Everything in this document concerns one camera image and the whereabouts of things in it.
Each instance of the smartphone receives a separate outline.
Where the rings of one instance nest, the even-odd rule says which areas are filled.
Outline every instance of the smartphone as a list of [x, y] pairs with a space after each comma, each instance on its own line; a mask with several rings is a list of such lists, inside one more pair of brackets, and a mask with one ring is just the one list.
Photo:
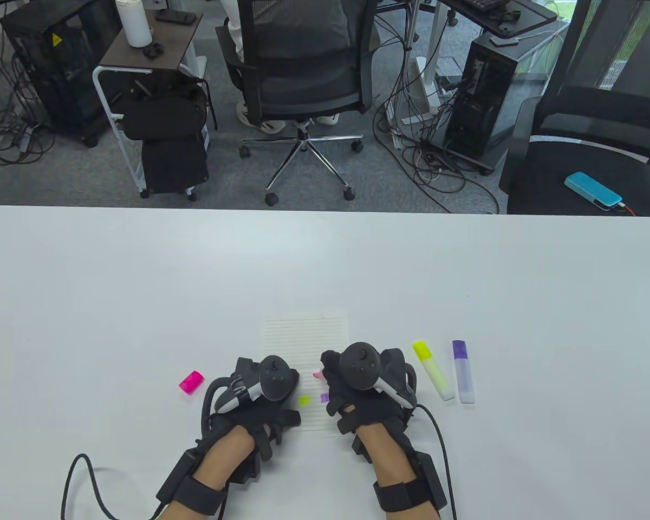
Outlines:
[[197, 20], [193, 12], [176, 11], [173, 9], [161, 9], [154, 16], [159, 22], [171, 22], [172, 24], [191, 25]]
[[510, 47], [511, 45], [518, 45], [520, 40], [517, 38], [499, 38], [498, 36], [491, 36], [489, 38], [494, 47]]
[[582, 171], [567, 176], [564, 184], [600, 210], [610, 210], [623, 200], [621, 195], [614, 193]]

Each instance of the lined paper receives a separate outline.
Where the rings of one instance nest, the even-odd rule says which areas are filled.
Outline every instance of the lined paper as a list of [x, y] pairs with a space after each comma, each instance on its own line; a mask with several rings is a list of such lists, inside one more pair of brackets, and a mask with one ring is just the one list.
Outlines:
[[282, 357], [298, 371], [298, 386], [289, 405], [301, 414], [295, 431], [318, 431], [339, 436], [337, 417], [331, 418], [325, 406], [328, 388], [313, 376], [322, 369], [320, 354], [326, 350], [342, 352], [349, 346], [347, 314], [303, 314], [266, 317], [261, 342], [262, 357]]

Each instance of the desktop pc case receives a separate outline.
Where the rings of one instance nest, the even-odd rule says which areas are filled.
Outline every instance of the desktop pc case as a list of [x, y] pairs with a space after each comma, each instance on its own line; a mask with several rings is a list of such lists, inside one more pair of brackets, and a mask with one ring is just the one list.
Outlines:
[[[45, 108], [46, 126], [95, 146], [107, 121], [92, 71], [122, 28], [115, 0], [36, 0], [0, 22]], [[102, 74], [107, 99], [119, 96], [126, 80]]]
[[556, 20], [510, 47], [491, 43], [488, 32], [472, 42], [445, 134], [449, 151], [479, 159], [510, 136], [523, 101], [542, 94], [567, 27]]

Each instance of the black glove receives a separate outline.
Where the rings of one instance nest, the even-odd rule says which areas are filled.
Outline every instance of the black glove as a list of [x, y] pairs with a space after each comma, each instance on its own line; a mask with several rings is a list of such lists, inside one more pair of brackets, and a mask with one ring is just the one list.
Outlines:
[[[295, 370], [294, 372], [298, 380], [298, 372]], [[260, 457], [263, 460], [270, 460], [272, 456], [270, 441], [275, 440], [277, 444], [281, 444], [284, 428], [301, 424], [301, 414], [298, 411], [283, 408], [288, 397], [281, 401], [269, 401], [264, 396], [260, 396], [255, 401], [241, 404], [230, 412], [214, 414], [210, 421], [211, 428], [230, 431], [233, 426], [243, 426], [255, 440]], [[269, 436], [265, 426], [270, 429]]]
[[[358, 391], [350, 387], [340, 374], [339, 352], [333, 350], [323, 352], [320, 361], [323, 364], [323, 377], [330, 387], [327, 413], [330, 416], [335, 413], [342, 416], [342, 419], [337, 421], [340, 433], [354, 433], [359, 426], [382, 423], [390, 437], [404, 449], [405, 453], [414, 453], [412, 443], [404, 434], [409, 416], [405, 415], [402, 407], [391, 396], [375, 389]], [[354, 406], [354, 410], [345, 412], [345, 408], [350, 405]], [[352, 448], [357, 455], [363, 455], [369, 462], [371, 461], [358, 437], [354, 439]]]

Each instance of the white sneaker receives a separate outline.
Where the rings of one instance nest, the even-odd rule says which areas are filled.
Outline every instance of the white sneaker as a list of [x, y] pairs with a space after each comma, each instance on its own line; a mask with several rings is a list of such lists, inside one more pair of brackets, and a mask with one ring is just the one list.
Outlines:
[[340, 115], [335, 114], [334, 116], [320, 116], [315, 119], [317, 123], [320, 123], [321, 125], [327, 125], [327, 126], [335, 126], [337, 122], [340, 120]]
[[255, 126], [250, 121], [248, 121], [248, 107], [245, 106], [245, 101], [241, 100], [236, 105], [236, 115], [238, 116], [238, 121], [243, 123], [250, 128], [261, 129], [265, 134], [276, 134], [277, 132], [282, 131], [286, 126], [284, 121], [263, 121], [260, 126]]

